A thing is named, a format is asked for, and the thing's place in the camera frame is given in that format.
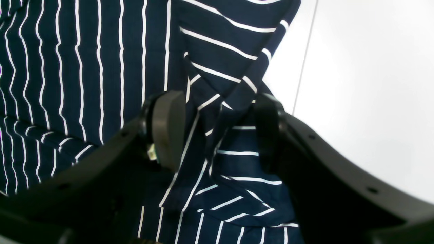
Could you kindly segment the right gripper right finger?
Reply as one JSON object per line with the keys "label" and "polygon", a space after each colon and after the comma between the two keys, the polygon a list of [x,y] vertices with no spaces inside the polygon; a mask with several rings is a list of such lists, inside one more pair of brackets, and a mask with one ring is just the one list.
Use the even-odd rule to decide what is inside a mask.
{"label": "right gripper right finger", "polygon": [[286,185],[306,244],[432,244],[433,204],[338,153],[272,95],[254,105],[265,173]]}

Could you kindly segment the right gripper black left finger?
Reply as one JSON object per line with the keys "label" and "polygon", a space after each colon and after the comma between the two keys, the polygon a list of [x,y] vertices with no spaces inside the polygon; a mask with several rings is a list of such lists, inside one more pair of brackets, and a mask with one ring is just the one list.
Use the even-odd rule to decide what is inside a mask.
{"label": "right gripper black left finger", "polygon": [[80,162],[1,200],[2,244],[153,244],[132,224],[149,187],[178,172],[185,94],[152,96],[140,114]]}

